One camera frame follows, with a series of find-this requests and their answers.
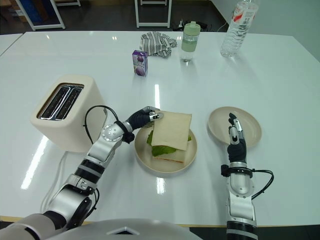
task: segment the lettuce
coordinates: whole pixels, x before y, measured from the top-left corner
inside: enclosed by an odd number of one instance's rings
[[[152,146],[151,142],[152,142],[153,134],[154,134],[154,131],[152,130],[146,140],[146,143],[152,147],[152,156],[156,157],[156,156],[159,156],[162,154],[172,154],[175,151],[177,151],[177,149],[170,147],[170,146]]]

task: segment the sandwich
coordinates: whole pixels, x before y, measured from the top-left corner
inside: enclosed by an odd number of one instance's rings
[[[151,146],[152,156],[184,163],[188,142],[192,140],[189,135],[191,114],[168,111],[163,113],[163,118],[154,122],[153,130],[146,143]]]

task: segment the plastic water bottle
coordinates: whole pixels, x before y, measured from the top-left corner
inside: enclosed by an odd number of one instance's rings
[[[195,21],[184,26],[180,57],[185,62],[189,62],[194,56],[200,30],[200,25]]]
[[[228,31],[221,46],[221,55],[234,56],[241,47],[259,9],[260,0],[241,0],[234,9]]]

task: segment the beige plate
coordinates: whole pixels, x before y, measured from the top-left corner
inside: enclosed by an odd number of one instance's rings
[[[256,145],[262,136],[260,124],[250,113],[240,108],[224,106],[214,110],[208,122],[211,133],[220,141],[230,144],[228,131],[230,126],[228,122],[229,113],[234,114],[239,119],[244,131],[246,146],[252,147]]]
[[[192,140],[188,142],[185,154],[185,162],[174,162],[163,159],[154,159],[151,153],[151,146],[147,144],[147,138],[152,127],[141,128],[135,136],[134,148],[138,162],[148,172],[157,177],[166,178],[186,170],[195,160],[197,153],[197,140],[194,133],[189,130]]]

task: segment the toaster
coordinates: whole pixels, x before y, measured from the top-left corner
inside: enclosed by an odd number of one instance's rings
[[[30,121],[61,149],[85,153],[92,146],[84,128],[86,112],[90,107],[104,104],[92,77],[67,74],[52,85]],[[100,135],[106,114],[102,108],[96,107],[87,116],[87,127],[93,142]]]

